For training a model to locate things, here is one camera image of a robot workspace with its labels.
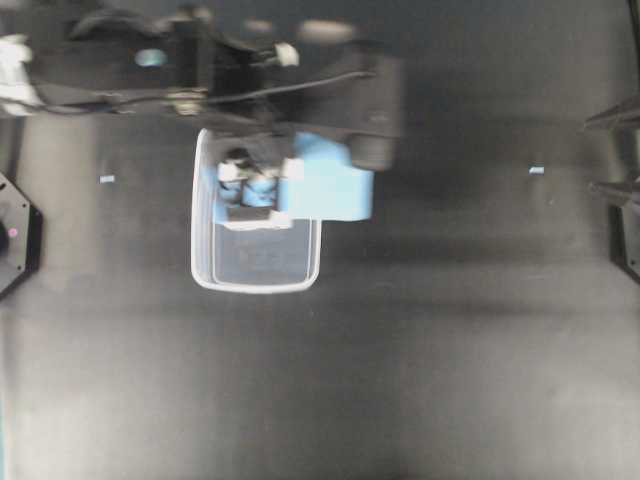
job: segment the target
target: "clear plastic container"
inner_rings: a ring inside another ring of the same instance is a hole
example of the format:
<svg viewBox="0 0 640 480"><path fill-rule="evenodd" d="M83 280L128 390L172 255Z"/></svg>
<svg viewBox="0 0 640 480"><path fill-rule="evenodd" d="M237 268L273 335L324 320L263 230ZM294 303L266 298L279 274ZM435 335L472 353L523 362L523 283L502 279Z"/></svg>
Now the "clear plastic container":
<svg viewBox="0 0 640 480"><path fill-rule="evenodd" d="M306 290L318 278L322 222L294 220L292 228L234 231L216 223L223 208L215 166L236 140L200 132L191 219L191 271L204 288L270 294Z"/></svg>

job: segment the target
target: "black cable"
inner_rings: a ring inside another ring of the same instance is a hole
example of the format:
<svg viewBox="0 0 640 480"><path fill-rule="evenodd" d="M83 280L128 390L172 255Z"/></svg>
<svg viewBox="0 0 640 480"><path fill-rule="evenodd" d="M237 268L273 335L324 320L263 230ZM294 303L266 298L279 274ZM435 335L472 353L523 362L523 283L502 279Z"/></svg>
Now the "black cable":
<svg viewBox="0 0 640 480"><path fill-rule="evenodd" d="M349 79L354 78L368 78L374 77L376 74L374 72L369 71L353 71L343 73L341 75L336 75L334 77L322 78L319 80L311 80L303 83L296 83L292 85L283 85L280 87L271 87L264 88L261 90L254 90L252 92L240 93L237 95L223 95L220 97L202 97L202 96L185 96L180 98L170 98L170 97L139 97L133 98L131 100L126 100L124 102L118 103L97 103L94 106L85 107L81 110L74 109L72 105L31 105L27 102L13 100L8 97L0 97L0 103L8 103L15 104L25 107L29 111L33 113L49 113L51 115L58 115L63 117L81 117L86 115L94 115L100 113L113 113L118 110L125 109L127 107L132 107L135 105L142 105L147 103L173 103L173 102L198 102L205 103L207 105L219 105L224 103L238 103L244 102L248 100L255 100L261 97L267 97L269 95L278 95L282 93L290 93L296 92L300 90L307 90L311 88L322 87L325 85L330 85L337 82L342 82Z"/></svg>

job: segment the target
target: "black table surface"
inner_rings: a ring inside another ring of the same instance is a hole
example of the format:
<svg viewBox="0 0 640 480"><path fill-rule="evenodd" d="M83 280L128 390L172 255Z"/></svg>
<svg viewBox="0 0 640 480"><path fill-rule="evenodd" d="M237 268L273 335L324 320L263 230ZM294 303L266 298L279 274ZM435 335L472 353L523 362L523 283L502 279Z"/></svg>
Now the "black table surface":
<svg viewBox="0 0 640 480"><path fill-rule="evenodd" d="M396 168L371 221L325 224L311 290L215 293L189 271L197 131L29 119L45 232L0 304L8 478L640 478L640 286L587 188L638 169L636 136L582 128L636 93L626 2L208 4L303 61L308 19L392 44Z"/></svg>

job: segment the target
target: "light blue block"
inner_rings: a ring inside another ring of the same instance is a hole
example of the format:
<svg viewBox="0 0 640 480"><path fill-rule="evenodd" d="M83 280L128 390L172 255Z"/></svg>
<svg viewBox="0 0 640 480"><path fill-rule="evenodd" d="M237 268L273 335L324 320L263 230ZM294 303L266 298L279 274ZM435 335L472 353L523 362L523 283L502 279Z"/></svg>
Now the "light blue block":
<svg viewBox="0 0 640 480"><path fill-rule="evenodd" d="M281 180L279 210L292 218L353 222L371 217L373 172L351 165L349 149L310 133L298 134L304 180Z"/></svg>

